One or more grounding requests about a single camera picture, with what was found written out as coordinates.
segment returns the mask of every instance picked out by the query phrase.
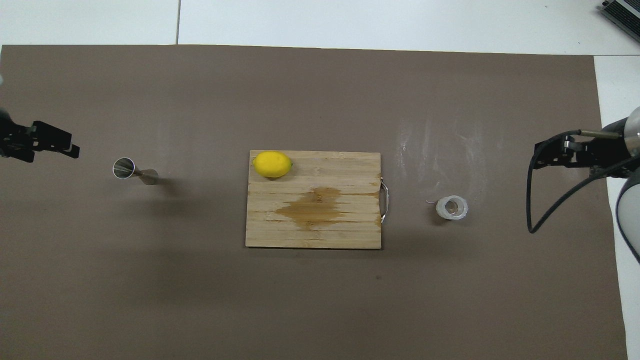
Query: water stain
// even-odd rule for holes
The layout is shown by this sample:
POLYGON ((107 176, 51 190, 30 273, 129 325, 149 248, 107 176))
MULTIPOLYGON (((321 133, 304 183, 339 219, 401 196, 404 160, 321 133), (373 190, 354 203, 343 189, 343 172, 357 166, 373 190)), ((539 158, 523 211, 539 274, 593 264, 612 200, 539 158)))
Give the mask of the water stain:
POLYGON ((276 214, 286 216, 296 225, 307 231, 313 231, 318 224, 336 224, 342 213, 338 210, 341 192, 334 188, 314 188, 296 201, 287 201, 287 206, 275 211, 276 214))

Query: roll of tape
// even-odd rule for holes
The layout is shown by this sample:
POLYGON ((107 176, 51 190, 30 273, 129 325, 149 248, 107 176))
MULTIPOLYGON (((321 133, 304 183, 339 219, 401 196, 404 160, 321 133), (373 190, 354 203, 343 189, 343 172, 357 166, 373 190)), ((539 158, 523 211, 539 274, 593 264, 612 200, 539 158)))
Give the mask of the roll of tape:
POLYGON ((436 212, 447 220, 460 220, 467 215, 467 201, 457 195, 443 197, 436 204, 436 212))

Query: lemon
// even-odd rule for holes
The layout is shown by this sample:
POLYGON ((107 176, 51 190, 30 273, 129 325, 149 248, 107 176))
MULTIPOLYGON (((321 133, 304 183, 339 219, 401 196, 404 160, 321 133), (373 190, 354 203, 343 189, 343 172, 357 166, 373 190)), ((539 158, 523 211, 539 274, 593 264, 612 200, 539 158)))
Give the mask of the lemon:
POLYGON ((291 169, 291 159, 280 151, 263 151, 253 159, 255 171, 264 177, 280 177, 291 169))

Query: metal jigger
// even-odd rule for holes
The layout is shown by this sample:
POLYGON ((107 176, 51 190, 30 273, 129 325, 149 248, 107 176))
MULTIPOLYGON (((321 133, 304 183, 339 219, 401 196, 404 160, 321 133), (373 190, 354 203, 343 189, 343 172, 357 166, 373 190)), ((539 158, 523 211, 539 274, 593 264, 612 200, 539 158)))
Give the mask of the metal jigger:
POLYGON ((146 170, 138 170, 132 159, 120 158, 113 164, 113 175, 119 179, 128 179, 130 177, 139 176, 140 180, 146 185, 153 185, 158 182, 157 171, 148 168, 146 170))

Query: wooden cutting board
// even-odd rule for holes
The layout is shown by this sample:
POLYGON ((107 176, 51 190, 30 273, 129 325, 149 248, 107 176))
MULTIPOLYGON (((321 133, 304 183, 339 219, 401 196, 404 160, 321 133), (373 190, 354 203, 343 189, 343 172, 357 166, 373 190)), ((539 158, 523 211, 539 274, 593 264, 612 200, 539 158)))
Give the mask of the wooden cutting board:
POLYGON ((247 247, 380 249, 380 153, 282 151, 293 167, 256 173, 251 150, 247 247))

